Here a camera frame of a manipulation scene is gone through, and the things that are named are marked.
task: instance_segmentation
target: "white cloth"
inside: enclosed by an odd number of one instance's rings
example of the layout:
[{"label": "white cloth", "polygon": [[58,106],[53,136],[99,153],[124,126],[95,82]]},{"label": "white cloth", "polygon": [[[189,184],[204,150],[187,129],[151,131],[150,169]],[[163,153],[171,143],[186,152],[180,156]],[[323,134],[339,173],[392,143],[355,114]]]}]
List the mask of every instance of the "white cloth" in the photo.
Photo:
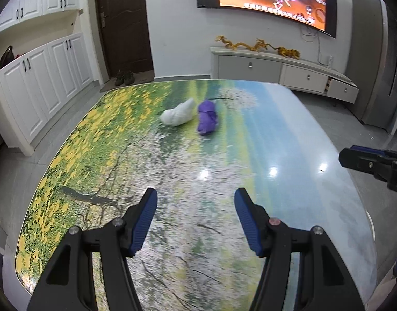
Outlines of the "white cloth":
[{"label": "white cloth", "polygon": [[193,109],[196,102],[193,98],[189,98],[184,103],[180,103],[174,109],[165,110],[160,115],[160,120],[164,125],[178,126],[190,121],[193,118]]}]

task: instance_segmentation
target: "doormat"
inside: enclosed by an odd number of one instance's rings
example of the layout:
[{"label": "doormat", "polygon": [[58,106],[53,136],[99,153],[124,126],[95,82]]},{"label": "doormat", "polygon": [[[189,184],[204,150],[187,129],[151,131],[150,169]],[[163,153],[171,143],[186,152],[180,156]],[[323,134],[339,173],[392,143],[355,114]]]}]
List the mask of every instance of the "doormat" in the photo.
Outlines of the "doormat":
[{"label": "doormat", "polygon": [[[154,70],[150,71],[144,71],[144,72],[137,72],[134,74],[135,77],[135,82],[131,85],[137,85],[137,84],[145,84],[145,83],[150,83],[154,81]],[[118,87],[115,86],[115,80],[116,77],[111,78],[104,86],[102,89],[100,89],[100,92],[107,92],[110,90],[114,89],[119,89],[121,87],[126,87],[125,84],[122,84]]]}]

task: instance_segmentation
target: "floor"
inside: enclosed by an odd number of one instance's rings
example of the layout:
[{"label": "floor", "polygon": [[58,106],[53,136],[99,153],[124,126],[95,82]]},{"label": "floor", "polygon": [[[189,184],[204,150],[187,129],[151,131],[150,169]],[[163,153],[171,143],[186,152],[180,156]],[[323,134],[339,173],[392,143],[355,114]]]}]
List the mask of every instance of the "floor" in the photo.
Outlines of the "floor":
[{"label": "floor", "polygon": [[[14,271],[13,252],[25,213],[33,193],[52,158],[92,106],[100,99],[102,86],[94,87],[75,104],[49,131],[32,157],[0,148],[0,218],[7,233],[3,274],[5,293],[19,310],[25,310],[29,294],[22,288]],[[362,125],[344,105],[325,97],[295,92],[315,117],[337,150],[353,144],[397,150],[397,136]],[[397,254],[397,193],[372,176],[351,172],[360,197],[375,229],[377,275],[380,281],[392,267]]]}]

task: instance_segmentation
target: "dragon decoration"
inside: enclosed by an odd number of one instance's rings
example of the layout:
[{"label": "dragon decoration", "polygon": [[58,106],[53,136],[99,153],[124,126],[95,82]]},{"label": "dragon decoration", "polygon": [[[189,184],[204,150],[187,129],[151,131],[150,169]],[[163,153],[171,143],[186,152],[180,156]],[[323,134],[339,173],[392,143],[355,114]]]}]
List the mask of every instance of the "dragon decoration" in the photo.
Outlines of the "dragon decoration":
[{"label": "dragon decoration", "polygon": [[295,50],[295,49],[286,49],[285,47],[273,47],[270,43],[266,43],[264,40],[261,40],[260,38],[256,39],[256,44],[254,45],[254,47],[249,46],[246,43],[243,42],[239,42],[236,44],[233,44],[232,41],[229,41],[228,39],[226,39],[225,36],[221,35],[221,36],[217,36],[216,37],[216,42],[222,42],[225,44],[225,47],[231,50],[236,50],[237,47],[242,46],[245,47],[247,50],[251,50],[251,51],[257,51],[259,52],[260,49],[268,49],[268,47],[271,47],[273,50],[277,50],[278,54],[283,56],[283,57],[289,57],[289,58],[294,58],[294,59],[300,59],[301,54],[299,51]]}]

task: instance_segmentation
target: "blue gripper pad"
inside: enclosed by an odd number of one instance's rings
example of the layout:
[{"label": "blue gripper pad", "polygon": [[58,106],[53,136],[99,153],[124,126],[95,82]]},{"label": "blue gripper pad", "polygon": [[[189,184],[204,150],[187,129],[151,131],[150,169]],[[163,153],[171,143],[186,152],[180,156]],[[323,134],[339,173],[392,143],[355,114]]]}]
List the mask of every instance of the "blue gripper pad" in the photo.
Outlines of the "blue gripper pad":
[{"label": "blue gripper pad", "polygon": [[151,225],[152,218],[155,214],[157,204],[158,195],[156,193],[156,190],[153,190],[151,192],[151,195],[148,197],[147,202],[144,205],[144,209],[142,210],[137,222],[132,229],[132,244],[129,250],[134,255],[137,251],[141,250],[142,245],[144,244],[149,226]]},{"label": "blue gripper pad", "polygon": [[237,215],[244,234],[249,244],[257,256],[262,255],[262,244],[260,240],[260,231],[257,227],[256,221],[254,220],[253,214],[250,209],[250,205],[253,205],[250,197],[241,192],[241,189],[236,190],[234,193],[234,206],[236,208]]}]

